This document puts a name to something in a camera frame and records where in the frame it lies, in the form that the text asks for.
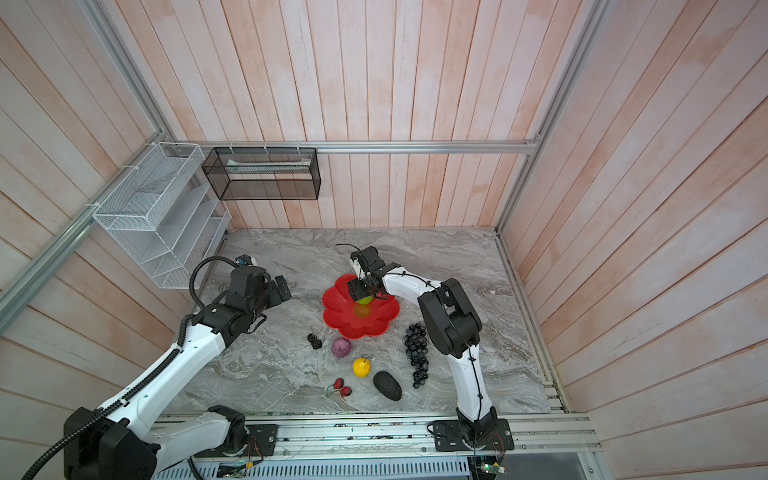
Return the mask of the purple round fruit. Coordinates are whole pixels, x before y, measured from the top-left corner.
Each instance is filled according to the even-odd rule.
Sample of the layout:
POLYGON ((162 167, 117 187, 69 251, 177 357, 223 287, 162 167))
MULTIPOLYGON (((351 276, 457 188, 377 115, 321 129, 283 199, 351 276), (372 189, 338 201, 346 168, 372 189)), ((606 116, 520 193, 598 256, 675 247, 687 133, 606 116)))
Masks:
POLYGON ((337 338, 331 345, 331 352, 336 358, 345 358, 351 353, 352 344, 346 338, 337 338))

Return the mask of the black grape bunch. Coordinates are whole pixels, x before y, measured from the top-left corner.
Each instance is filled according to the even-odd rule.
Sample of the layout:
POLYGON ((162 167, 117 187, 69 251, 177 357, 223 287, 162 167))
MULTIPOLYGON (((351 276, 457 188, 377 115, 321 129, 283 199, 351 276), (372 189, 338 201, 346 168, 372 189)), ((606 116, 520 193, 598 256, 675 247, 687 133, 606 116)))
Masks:
POLYGON ((414 368, 413 388, 422 387, 429 378, 428 339, 423 323, 414 323, 407 327, 403 337, 405 353, 414 368))

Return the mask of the yellow lemon fruit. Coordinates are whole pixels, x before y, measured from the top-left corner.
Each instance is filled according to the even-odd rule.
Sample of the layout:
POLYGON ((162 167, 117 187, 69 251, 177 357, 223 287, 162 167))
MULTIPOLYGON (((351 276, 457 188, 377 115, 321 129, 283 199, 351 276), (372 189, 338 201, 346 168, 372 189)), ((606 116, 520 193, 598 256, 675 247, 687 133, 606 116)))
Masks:
POLYGON ((371 361, 368 358, 361 357, 353 362, 353 374, 358 378, 366 378, 371 372, 371 361))

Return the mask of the dark avocado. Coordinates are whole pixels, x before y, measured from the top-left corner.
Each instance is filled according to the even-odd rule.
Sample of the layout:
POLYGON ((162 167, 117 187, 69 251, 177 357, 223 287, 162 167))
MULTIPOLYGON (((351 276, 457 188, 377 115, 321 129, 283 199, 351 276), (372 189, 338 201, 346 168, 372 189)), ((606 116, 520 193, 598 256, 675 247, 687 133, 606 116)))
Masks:
POLYGON ((375 389, 385 398, 392 401, 402 399, 402 387, 399 382, 387 371, 379 371, 373 377, 375 389))

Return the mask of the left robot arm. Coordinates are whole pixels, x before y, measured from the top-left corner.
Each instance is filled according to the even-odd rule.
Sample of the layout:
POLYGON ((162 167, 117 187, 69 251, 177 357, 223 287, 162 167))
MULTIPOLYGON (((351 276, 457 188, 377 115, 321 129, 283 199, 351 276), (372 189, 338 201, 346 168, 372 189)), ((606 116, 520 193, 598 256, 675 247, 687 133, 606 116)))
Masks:
POLYGON ((232 266, 226 292, 183 321, 161 358, 97 409, 80 408, 67 419, 65 478, 150 479, 203 451, 234 456, 247 449, 244 414, 222 405, 174 427, 152 428, 204 366, 239 336, 254 332, 267 309, 291 297, 283 277, 271 277, 250 257, 232 266))

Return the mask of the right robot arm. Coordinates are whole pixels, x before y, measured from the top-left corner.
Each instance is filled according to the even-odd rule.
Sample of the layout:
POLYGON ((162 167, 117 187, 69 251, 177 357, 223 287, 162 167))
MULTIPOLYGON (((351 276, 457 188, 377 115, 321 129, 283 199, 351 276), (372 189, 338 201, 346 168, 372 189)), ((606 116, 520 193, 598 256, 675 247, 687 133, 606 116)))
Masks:
POLYGON ((460 282, 453 278, 425 279, 397 263, 387 264, 373 246, 355 247, 350 264, 356 274, 348 282, 352 299, 386 294, 419 306, 427 336, 449 361, 457 391, 461 438, 471 447, 487 443, 498 415, 480 367, 482 322, 460 282))

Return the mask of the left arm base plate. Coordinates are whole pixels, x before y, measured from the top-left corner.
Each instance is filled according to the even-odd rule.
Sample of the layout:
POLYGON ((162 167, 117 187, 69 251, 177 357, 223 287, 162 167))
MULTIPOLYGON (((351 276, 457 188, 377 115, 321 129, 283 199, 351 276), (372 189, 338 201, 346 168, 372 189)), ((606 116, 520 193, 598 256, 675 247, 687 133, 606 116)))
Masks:
POLYGON ((216 448, 195 454, 196 458, 261 459, 274 454, 278 439, 277 424, 246 424, 236 433, 229 434, 216 448))

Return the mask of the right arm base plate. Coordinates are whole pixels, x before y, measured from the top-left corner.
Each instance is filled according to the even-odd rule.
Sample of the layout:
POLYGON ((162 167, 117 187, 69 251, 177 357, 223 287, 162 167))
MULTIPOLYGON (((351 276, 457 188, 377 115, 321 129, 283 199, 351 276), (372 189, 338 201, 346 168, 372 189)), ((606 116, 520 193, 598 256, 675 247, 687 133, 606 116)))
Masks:
POLYGON ((495 450, 507 452, 515 449, 511 428, 507 420, 496 419, 493 424, 474 428, 463 420, 440 420, 427 425, 438 452, 495 450))

